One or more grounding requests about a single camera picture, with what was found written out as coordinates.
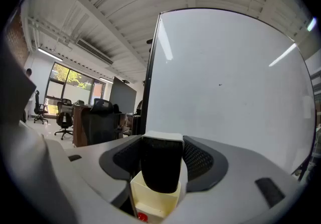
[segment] floor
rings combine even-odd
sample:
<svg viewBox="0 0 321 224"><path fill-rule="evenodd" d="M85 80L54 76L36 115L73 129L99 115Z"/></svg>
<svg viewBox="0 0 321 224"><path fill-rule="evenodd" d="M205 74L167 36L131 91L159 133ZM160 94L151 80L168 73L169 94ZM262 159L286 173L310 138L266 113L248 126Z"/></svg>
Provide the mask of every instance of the floor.
<svg viewBox="0 0 321 224"><path fill-rule="evenodd" d="M37 131L39 134L43 134L46 139L52 139L58 141L64 149L72 149L74 148L72 145L73 136L70 134L64 135L64 140L61 140L61 133L58 133L55 136L55 132L60 130L60 126L56 123L56 120L48 119L48 123L44 122L42 125L41 121L36 121L34 123L33 119L27 120L26 124Z"/></svg>

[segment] ceiling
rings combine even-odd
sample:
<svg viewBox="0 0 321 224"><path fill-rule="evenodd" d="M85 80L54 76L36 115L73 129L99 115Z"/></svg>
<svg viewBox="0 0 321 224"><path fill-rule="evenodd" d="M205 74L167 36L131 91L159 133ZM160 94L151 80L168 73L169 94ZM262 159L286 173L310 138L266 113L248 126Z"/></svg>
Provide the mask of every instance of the ceiling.
<svg viewBox="0 0 321 224"><path fill-rule="evenodd" d="M135 83L145 79L150 49L146 41L153 37L158 14L191 7L252 16L292 38L299 48L309 38L306 27L312 16L301 0L26 0L21 16L30 51L41 46L92 75L119 76ZM113 64L97 64L79 54L71 46L79 38ZM301 49L303 57L316 51L311 50Z"/></svg>

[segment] window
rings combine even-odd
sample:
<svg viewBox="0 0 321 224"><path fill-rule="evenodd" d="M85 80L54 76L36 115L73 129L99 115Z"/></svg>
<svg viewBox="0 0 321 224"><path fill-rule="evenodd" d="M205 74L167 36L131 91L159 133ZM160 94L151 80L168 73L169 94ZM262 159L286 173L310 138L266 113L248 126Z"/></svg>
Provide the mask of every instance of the window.
<svg viewBox="0 0 321 224"><path fill-rule="evenodd" d="M65 66L62 66L58 63L54 64L54 67L51 70L50 78L53 78L58 81L65 82L68 76L69 69Z"/></svg>
<svg viewBox="0 0 321 224"><path fill-rule="evenodd" d="M47 96L54 97L54 98L61 98L63 88L64 88L63 84L49 80Z"/></svg>
<svg viewBox="0 0 321 224"><path fill-rule="evenodd" d="M57 103L63 98L72 103L82 100L93 104L94 98L102 98L105 84L82 73L55 63L48 80L45 104L48 114L58 113Z"/></svg>
<svg viewBox="0 0 321 224"><path fill-rule="evenodd" d="M70 70L63 98L70 99L72 103L75 103L77 100L89 103L93 80L93 78Z"/></svg>
<svg viewBox="0 0 321 224"><path fill-rule="evenodd" d="M49 115L56 115L58 113L57 102L59 102L59 100L46 98L45 105L48 106L47 109Z"/></svg>

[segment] red button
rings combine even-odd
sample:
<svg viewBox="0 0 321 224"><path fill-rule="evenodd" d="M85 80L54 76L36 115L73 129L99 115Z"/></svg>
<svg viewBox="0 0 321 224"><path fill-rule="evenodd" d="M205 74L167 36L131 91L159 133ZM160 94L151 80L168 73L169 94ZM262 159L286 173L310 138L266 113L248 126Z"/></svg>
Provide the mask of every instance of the red button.
<svg viewBox="0 0 321 224"><path fill-rule="evenodd" d="M143 222L147 222L148 217L147 217L146 214L144 214L144 213L142 213L142 212L139 212L139 213L138 213L138 219L140 219L140 220L143 221Z"/></svg>

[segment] air conditioner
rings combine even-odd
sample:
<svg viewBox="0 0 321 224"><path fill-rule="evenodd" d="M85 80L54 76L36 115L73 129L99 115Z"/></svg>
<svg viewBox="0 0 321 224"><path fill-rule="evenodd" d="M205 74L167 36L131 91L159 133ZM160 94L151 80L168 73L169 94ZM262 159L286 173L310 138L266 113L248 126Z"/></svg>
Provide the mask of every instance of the air conditioner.
<svg viewBox="0 0 321 224"><path fill-rule="evenodd" d="M87 43L83 39L78 39L76 45L85 50L86 52L90 53L91 55L102 60L103 62L107 63L108 65L113 64L113 61L109 57L104 55L97 48L93 47L91 44Z"/></svg>

